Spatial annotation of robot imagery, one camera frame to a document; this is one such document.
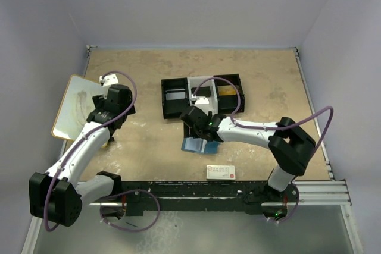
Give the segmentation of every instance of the metal frame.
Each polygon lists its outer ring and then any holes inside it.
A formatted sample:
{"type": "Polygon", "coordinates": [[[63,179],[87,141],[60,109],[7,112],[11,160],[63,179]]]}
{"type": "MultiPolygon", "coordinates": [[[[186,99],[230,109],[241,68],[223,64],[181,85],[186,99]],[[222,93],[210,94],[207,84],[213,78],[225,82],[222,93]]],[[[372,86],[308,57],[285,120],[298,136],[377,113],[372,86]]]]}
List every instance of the metal frame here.
{"type": "MultiPolygon", "coordinates": [[[[89,63],[92,48],[96,48],[96,46],[89,46],[88,62],[86,64],[86,69],[89,63]]],[[[295,53],[295,59],[298,63],[299,71],[302,77],[303,85],[305,88],[305,92],[307,94],[311,111],[314,113],[314,107],[312,104],[311,96],[308,91],[307,84],[305,82],[304,73],[303,73],[300,59],[299,59],[299,52],[296,48],[292,48],[292,49],[295,53]]],[[[318,125],[317,120],[315,119],[314,122],[316,125],[316,129],[318,131],[318,134],[319,136],[321,136],[320,127],[318,125]]],[[[62,156],[65,151],[66,143],[67,141],[63,142],[60,156],[62,156]]],[[[350,242],[352,244],[353,252],[355,254],[362,254],[364,253],[363,246],[361,244],[360,236],[356,228],[355,219],[352,214],[351,199],[349,196],[348,187],[345,181],[335,181],[324,144],[322,144],[321,147],[323,149],[323,155],[326,160],[327,169],[330,174],[331,180],[330,181],[297,181],[295,182],[295,184],[298,186],[299,194],[300,194],[299,204],[300,205],[322,205],[322,206],[339,205],[341,207],[343,221],[345,223],[345,227],[348,232],[350,242]]],[[[120,204],[107,203],[107,205],[119,206],[120,204]]],[[[100,203],[91,203],[90,206],[99,207],[100,203]]],[[[29,231],[27,233],[22,254],[33,254],[41,226],[42,226],[42,219],[32,217],[32,221],[30,223],[29,231]]]]}

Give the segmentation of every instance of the wooden tabletop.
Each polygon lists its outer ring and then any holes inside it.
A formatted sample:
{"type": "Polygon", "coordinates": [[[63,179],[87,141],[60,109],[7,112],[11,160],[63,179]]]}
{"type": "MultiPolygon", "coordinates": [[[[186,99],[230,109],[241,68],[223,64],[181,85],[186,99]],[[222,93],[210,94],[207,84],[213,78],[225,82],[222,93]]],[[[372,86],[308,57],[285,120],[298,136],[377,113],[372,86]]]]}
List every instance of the wooden tabletop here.
{"type": "MultiPolygon", "coordinates": [[[[122,180],[206,180],[206,165],[234,165],[237,180],[266,180],[276,161],[267,149],[226,142],[216,155],[181,151],[183,125],[164,120],[161,79],[238,73],[245,92],[245,112],[237,117],[256,122],[295,121],[311,115],[304,85],[292,50],[94,50],[86,78],[97,81],[110,70],[128,73],[136,82],[136,114],[102,148],[81,180],[98,171],[121,175],[122,180]]],[[[132,86],[119,76],[121,84],[132,86]]],[[[313,121],[302,126],[316,141],[313,121]]],[[[323,153],[316,152],[299,180],[328,180],[323,153]]]]}

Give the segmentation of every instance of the table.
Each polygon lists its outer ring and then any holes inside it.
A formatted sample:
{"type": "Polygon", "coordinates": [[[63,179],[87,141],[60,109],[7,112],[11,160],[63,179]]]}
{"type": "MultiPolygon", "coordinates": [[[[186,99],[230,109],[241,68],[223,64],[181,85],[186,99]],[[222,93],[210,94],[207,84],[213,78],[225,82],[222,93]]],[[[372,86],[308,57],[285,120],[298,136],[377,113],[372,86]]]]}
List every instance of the table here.
{"type": "MultiPolygon", "coordinates": [[[[81,180],[101,170],[121,175],[124,181],[206,180],[206,165],[234,165],[237,180],[266,180],[276,160],[267,149],[226,142],[216,155],[181,151],[183,124],[164,120],[161,79],[238,73],[245,92],[242,120],[269,122],[282,116],[295,121],[311,115],[293,50],[106,50],[92,51],[85,77],[98,80],[110,70],[128,73],[136,82],[136,114],[114,134],[115,142],[102,148],[81,180]]],[[[121,84],[132,86],[119,76],[121,84]]],[[[316,141],[313,121],[303,125],[316,141]]],[[[321,148],[299,180],[329,180],[321,148]]]]}

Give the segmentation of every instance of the gray wall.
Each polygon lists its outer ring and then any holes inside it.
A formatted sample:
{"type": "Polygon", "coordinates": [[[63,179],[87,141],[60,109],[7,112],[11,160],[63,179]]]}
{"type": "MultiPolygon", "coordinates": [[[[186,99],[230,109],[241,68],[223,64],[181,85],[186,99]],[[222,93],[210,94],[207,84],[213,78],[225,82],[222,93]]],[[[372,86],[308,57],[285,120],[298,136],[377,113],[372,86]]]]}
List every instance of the gray wall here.
{"type": "Polygon", "coordinates": [[[101,46],[300,45],[327,0],[66,0],[101,46]]]}
{"type": "Polygon", "coordinates": [[[51,128],[85,44],[63,0],[0,0],[0,252],[20,253],[29,227],[28,179],[60,151],[51,128]]]}
{"type": "Polygon", "coordinates": [[[336,111],[327,151],[348,180],[366,253],[381,245],[380,50],[381,0],[328,0],[301,48],[315,108],[336,111]]]}

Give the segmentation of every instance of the small white box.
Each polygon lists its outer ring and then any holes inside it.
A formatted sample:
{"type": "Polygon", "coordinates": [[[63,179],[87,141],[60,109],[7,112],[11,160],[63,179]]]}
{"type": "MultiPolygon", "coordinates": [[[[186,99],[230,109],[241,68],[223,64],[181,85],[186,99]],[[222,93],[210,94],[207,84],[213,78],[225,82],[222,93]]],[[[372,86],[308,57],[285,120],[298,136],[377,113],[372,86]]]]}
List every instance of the small white box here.
{"type": "Polygon", "coordinates": [[[229,180],[236,179],[234,166],[207,165],[207,180],[229,180]]]}

